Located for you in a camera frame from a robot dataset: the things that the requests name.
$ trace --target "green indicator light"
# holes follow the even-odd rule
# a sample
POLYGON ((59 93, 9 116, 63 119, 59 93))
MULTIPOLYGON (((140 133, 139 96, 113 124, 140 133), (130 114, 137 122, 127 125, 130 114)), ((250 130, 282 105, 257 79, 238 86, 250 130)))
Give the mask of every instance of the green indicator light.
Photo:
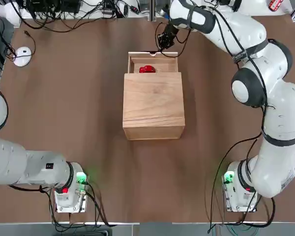
POLYGON ((231 183, 231 182, 233 182, 234 175, 235 175, 234 171, 227 171, 224 174, 224 180, 231 183))
POLYGON ((87 175, 84 172, 77 173, 77 183, 85 183, 87 181, 87 175))

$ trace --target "label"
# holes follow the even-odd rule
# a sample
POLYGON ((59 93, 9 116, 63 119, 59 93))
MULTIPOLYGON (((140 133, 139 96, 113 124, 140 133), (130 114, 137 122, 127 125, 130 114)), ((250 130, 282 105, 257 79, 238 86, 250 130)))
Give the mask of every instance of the label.
POLYGON ((292 181, 292 179, 294 178, 294 171, 290 170, 289 174, 287 175, 287 177, 281 181, 281 191, 292 181))

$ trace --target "white mouse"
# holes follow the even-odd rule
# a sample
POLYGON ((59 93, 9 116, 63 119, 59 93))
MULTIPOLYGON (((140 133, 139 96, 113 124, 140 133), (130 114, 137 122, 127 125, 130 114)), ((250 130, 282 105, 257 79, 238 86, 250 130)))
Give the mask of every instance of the white mouse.
POLYGON ((30 62, 32 53, 28 47, 20 47, 15 51, 15 53, 16 57, 14 58, 13 63, 16 66, 26 66, 30 62))

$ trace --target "connector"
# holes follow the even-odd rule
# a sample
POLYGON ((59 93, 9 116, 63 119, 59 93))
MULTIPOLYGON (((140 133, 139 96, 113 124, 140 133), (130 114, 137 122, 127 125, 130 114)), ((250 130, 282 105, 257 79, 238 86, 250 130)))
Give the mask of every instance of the connector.
POLYGON ((140 10, 136 8, 135 6, 130 6, 130 10, 136 13, 137 15, 140 13, 140 10))

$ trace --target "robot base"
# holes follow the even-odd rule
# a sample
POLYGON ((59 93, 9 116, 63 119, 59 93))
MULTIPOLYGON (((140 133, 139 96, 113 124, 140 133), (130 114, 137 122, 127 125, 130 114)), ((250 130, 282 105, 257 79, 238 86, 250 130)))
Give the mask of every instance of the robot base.
MULTIPOLYGON (((230 212, 246 212, 254 196, 254 193, 247 191, 241 186, 238 179, 238 165, 238 161, 232 162, 226 173, 222 176, 224 201, 227 211, 230 212)), ((256 193, 250 204, 249 212, 256 211, 257 195, 256 193)))
POLYGON ((67 193, 59 194, 55 191, 55 201, 58 213, 79 213, 85 212, 87 207, 87 185, 78 183, 78 175, 83 174, 82 167, 71 162, 73 167, 73 180, 67 193))

